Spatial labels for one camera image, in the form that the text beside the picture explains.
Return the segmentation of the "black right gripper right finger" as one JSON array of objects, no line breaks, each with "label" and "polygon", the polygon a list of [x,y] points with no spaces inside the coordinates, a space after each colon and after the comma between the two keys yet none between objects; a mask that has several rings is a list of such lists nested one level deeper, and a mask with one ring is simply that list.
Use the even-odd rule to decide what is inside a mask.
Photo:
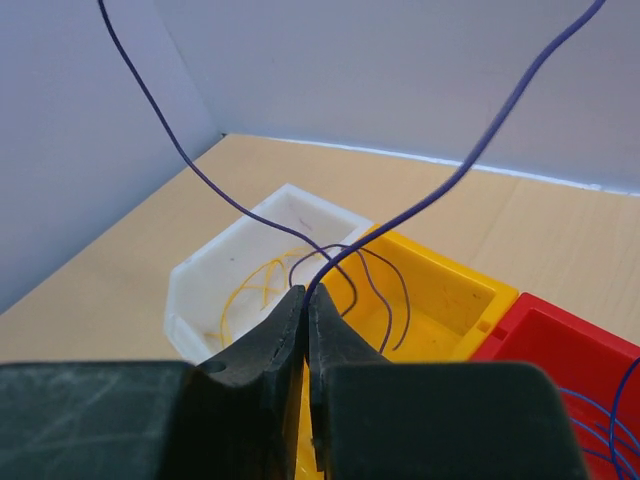
[{"label": "black right gripper right finger", "polygon": [[309,407],[327,479],[585,479],[560,393],[522,362],[394,363],[305,296]]}]

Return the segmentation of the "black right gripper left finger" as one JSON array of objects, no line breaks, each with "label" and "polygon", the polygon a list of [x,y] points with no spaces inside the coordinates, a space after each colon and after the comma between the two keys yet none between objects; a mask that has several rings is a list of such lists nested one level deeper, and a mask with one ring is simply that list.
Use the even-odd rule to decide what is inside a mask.
[{"label": "black right gripper left finger", "polygon": [[5,479],[291,479],[301,286],[210,359],[8,363]]}]

